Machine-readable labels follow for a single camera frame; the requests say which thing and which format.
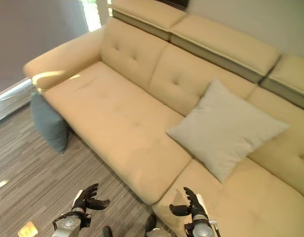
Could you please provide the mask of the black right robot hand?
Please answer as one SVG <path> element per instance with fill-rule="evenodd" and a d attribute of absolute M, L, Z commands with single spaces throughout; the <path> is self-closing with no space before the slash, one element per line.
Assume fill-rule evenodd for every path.
<path fill-rule="evenodd" d="M 188 187 L 184 187 L 189 205 L 169 205 L 169 209 L 175 216 L 188 216 L 192 215 L 192 218 L 196 215 L 208 216 L 206 207 L 204 205 L 201 195 L 195 194 Z"/>

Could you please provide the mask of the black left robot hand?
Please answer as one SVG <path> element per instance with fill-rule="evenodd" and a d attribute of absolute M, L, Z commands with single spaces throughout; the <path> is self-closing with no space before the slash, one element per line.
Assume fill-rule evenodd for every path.
<path fill-rule="evenodd" d="M 99 200 L 95 196 L 98 191 L 99 184 L 95 183 L 86 189 L 82 190 L 79 196 L 73 203 L 72 210 L 80 208 L 85 213 L 87 209 L 104 210 L 110 204 L 110 200 Z"/>

